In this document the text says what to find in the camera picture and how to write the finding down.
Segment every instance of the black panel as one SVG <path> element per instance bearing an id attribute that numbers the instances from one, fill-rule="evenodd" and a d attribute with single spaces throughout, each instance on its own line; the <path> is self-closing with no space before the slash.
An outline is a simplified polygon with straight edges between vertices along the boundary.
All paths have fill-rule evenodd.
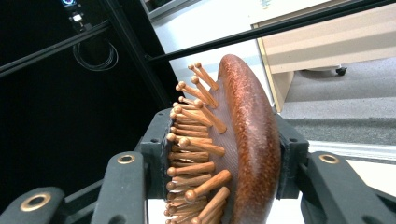
<path id="1" fill-rule="evenodd" d="M 108 162 L 91 223 L 148 223 L 143 155 L 122 152 Z"/>
<path id="2" fill-rule="evenodd" d="M 134 29 L 143 50 L 147 56 L 155 57 L 164 54 L 163 47 L 156 36 L 149 18 L 139 0 L 119 0 L 127 16 L 128 22 Z M 175 91 L 177 79 L 168 61 L 156 63 L 152 68 L 163 84 L 164 88 L 172 101 L 177 101 L 178 96 L 182 95 Z"/>
<path id="3" fill-rule="evenodd" d="M 97 1 L 79 2 L 92 25 L 106 18 Z M 76 34 L 58 1 L 1 8 L 0 65 Z M 108 160 L 134 150 L 149 126 L 157 106 L 115 32 L 85 43 L 88 56 L 107 56 L 103 37 L 120 55 L 109 71 L 84 69 L 66 49 L 0 78 L 0 213 L 31 189 L 55 186 L 68 195 L 103 178 Z"/>

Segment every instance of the floor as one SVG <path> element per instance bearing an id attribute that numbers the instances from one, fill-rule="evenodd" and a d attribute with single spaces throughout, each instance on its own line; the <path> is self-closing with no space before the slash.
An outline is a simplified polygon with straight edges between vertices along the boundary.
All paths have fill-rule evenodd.
<path id="1" fill-rule="evenodd" d="M 281 116 L 309 140 L 396 146 L 396 58 L 297 71 Z"/>

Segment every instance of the metal ring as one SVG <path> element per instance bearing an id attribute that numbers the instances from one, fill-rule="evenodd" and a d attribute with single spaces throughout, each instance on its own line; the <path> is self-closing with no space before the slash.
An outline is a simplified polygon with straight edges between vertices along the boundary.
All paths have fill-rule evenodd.
<path id="1" fill-rule="evenodd" d="M 25 201 L 23 201 L 23 203 L 21 204 L 21 210 L 23 212 L 32 212 L 46 205 L 49 201 L 50 201 L 50 194 L 48 192 L 37 193 L 29 197 Z"/>
<path id="2" fill-rule="evenodd" d="M 134 161 L 133 155 L 123 155 L 117 159 L 117 162 L 120 164 L 128 164 Z"/>
<path id="3" fill-rule="evenodd" d="M 334 157 L 333 155 L 330 154 L 322 154 L 319 156 L 321 161 L 330 163 L 330 164 L 336 164 L 338 162 L 340 162 L 340 160 L 338 160 L 338 158 Z"/>

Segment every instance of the black cable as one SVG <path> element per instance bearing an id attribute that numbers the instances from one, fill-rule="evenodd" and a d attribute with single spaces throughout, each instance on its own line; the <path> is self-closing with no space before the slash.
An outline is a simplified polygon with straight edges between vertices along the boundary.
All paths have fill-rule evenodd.
<path id="1" fill-rule="evenodd" d="M 112 69 L 114 66 L 116 66 L 116 64 L 119 61 L 119 53 L 117 52 L 117 49 L 109 41 L 107 41 L 107 44 L 109 51 L 108 58 L 103 63 L 100 64 L 89 64 L 85 62 L 85 60 L 82 58 L 80 54 L 81 43 L 78 43 L 73 46 L 73 55 L 76 61 L 84 68 L 93 72 L 103 72 Z"/>
<path id="2" fill-rule="evenodd" d="M 75 35 L 71 38 L 63 40 L 63 41 L 61 41 L 57 44 L 54 44 L 50 47 L 44 48 L 44 49 L 39 50 L 35 53 L 32 53 L 25 57 L 22 57 L 14 62 L 2 65 L 2 66 L 0 66 L 0 78 L 4 77 L 6 75 L 9 75 L 13 72 L 16 72 L 30 64 L 33 64 L 33 63 L 39 62 L 45 58 L 48 58 L 49 56 L 51 56 L 59 51 L 70 48 L 83 40 L 86 40 L 86 39 L 92 38 L 93 36 L 99 35 L 99 34 L 103 33 L 104 31 L 106 31 L 109 28 L 109 26 L 110 26 L 110 23 L 108 21 L 105 21 L 101 24 L 94 26 L 89 31 Z"/>

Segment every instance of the wooden cabinet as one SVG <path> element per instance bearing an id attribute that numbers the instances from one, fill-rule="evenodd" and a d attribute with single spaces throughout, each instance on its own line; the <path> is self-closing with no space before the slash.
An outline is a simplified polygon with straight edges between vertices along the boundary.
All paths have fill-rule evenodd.
<path id="1" fill-rule="evenodd" d="M 290 17 L 329 4 L 307 8 Z M 395 57 L 395 11 L 396 4 L 391 4 L 259 38 L 276 111 L 282 111 L 294 71 Z M 253 27 L 276 20 L 280 19 L 258 22 Z"/>

